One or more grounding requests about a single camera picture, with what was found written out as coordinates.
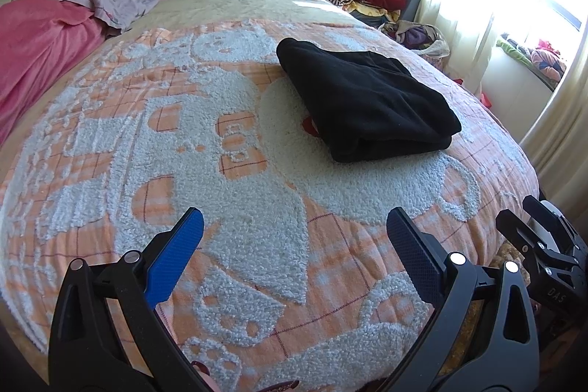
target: folded black sweater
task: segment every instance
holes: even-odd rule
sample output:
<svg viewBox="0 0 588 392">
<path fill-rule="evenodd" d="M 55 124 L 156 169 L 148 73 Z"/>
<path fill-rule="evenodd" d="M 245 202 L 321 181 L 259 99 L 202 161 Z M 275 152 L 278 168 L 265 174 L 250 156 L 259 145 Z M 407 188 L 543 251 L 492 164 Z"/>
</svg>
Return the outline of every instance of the folded black sweater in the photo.
<svg viewBox="0 0 588 392">
<path fill-rule="evenodd" d="M 281 41 L 276 53 L 335 161 L 443 150 L 462 129 L 445 98 L 398 59 L 295 39 Z"/>
</svg>

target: pink blanket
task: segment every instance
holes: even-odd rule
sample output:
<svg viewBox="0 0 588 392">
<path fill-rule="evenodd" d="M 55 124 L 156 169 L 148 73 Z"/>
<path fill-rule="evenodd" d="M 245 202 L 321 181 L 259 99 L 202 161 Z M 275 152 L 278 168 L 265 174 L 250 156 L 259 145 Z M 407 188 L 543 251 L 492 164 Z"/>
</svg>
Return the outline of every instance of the pink blanket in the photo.
<svg viewBox="0 0 588 392">
<path fill-rule="evenodd" d="M 43 93 L 104 42 L 104 27 L 90 9 L 67 1 L 0 7 L 0 145 Z"/>
</svg>

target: metal bolt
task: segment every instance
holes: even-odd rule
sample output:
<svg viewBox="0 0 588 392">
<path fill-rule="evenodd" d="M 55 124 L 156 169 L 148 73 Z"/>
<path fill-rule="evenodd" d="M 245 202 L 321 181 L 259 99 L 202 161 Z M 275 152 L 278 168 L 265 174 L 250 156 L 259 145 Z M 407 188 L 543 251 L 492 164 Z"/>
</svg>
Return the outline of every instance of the metal bolt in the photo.
<svg viewBox="0 0 588 392">
<path fill-rule="evenodd" d="M 69 267 L 72 269 L 72 271 L 77 271 L 82 266 L 83 266 L 83 260 L 80 258 L 76 258 L 71 263 L 69 263 Z"/>
<path fill-rule="evenodd" d="M 128 253 L 125 253 L 125 262 L 131 265 L 139 261 L 140 256 L 141 254 L 139 253 L 139 251 L 129 251 Z"/>
<path fill-rule="evenodd" d="M 519 270 L 519 266 L 514 261 L 505 262 L 505 268 L 511 273 L 516 273 Z"/>
<path fill-rule="evenodd" d="M 454 265 L 464 265 L 466 263 L 466 257 L 462 253 L 451 253 L 449 259 Z"/>
</svg>

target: dark red fingernail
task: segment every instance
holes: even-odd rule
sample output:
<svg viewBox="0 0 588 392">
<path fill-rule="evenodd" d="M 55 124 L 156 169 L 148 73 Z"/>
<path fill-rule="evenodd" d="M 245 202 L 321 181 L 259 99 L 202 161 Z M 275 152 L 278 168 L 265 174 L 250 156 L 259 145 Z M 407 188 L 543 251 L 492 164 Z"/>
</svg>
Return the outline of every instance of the dark red fingernail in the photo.
<svg viewBox="0 0 588 392">
<path fill-rule="evenodd" d="M 299 380 L 290 380 L 289 382 L 280 382 L 279 384 L 270 385 L 258 392 L 285 392 L 286 390 L 296 388 L 300 384 Z"/>
<path fill-rule="evenodd" d="M 203 374 L 211 375 L 211 371 L 208 369 L 207 366 L 205 366 L 204 364 L 202 364 L 202 362 L 198 362 L 197 360 L 193 360 L 192 361 L 192 367 L 194 367 L 194 366 L 198 367 L 198 370 L 200 372 L 202 372 Z"/>
</svg>

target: bed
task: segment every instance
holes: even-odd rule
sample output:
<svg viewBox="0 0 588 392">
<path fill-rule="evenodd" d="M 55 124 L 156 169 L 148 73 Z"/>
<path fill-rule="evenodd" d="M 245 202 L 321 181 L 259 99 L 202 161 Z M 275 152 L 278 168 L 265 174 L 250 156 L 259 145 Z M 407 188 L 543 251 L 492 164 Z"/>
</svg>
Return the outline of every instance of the bed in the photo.
<svg viewBox="0 0 588 392">
<path fill-rule="evenodd" d="M 275 55 L 285 37 L 398 58 L 462 131 L 446 151 L 335 163 L 302 128 Z M 0 150 L 0 179 L 0 291 L 41 354 L 71 260 L 115 261 L 200 208 L 203 241 L 157 312 L 223 392 L 295 379 L 351 392 L 388 375 L 430 308 L 387 239 L 387 212 L 402 206 L 446 250 L 488 265 L 504 242 L 496 214 L 524 217 L 522 199 L 538 195 L 477 99 L 324 0 L 161 0 L 28 111 Z"/>
</svg>

